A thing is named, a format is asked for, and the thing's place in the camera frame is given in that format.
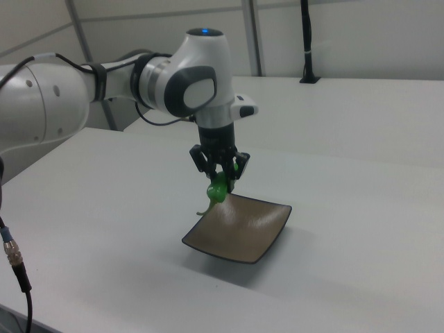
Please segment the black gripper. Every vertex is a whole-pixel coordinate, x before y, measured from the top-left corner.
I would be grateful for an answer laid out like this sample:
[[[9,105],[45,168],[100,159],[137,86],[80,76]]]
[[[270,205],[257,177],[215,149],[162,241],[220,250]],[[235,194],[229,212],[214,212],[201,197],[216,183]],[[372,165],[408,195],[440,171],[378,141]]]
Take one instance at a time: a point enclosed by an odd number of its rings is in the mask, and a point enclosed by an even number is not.
[[[189,151],[196,168],[209,179],[215,179],[216,163],[208,156],[228,156],[222,167],[228,193],[232,193],[235,182],[242,177],[250,159],[250,154],[237,151],[234,124],[220,128],[199,126],[198,134],[200,145],[194,145]]]

